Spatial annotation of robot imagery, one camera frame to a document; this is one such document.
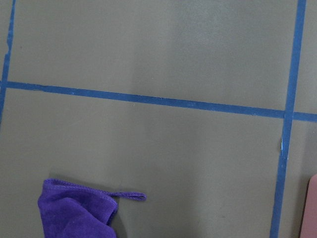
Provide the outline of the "purple cloth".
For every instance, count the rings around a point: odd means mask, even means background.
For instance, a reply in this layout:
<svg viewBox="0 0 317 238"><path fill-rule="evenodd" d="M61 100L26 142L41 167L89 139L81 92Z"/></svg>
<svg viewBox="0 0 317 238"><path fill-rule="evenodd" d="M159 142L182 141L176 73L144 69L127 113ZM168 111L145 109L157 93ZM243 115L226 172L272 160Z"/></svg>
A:
<svg viewBox="0 0 317 238"><path fill-rule="evenodd" d="M115 198L145 201L139 192L109 192L48 178L38 199L47 238L114 238L111 222L118 211Z"/></svg>

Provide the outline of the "pink plastic bin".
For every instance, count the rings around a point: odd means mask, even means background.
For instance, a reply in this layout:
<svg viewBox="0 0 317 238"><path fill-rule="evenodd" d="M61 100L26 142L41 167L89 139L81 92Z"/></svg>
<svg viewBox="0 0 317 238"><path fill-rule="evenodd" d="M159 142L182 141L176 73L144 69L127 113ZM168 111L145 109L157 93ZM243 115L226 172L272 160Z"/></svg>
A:
<svg viewBox="0 0 317 238"><path fill-rule="evenodd" d="M300 238L317 238L317 176L308 185Z"/></svg>

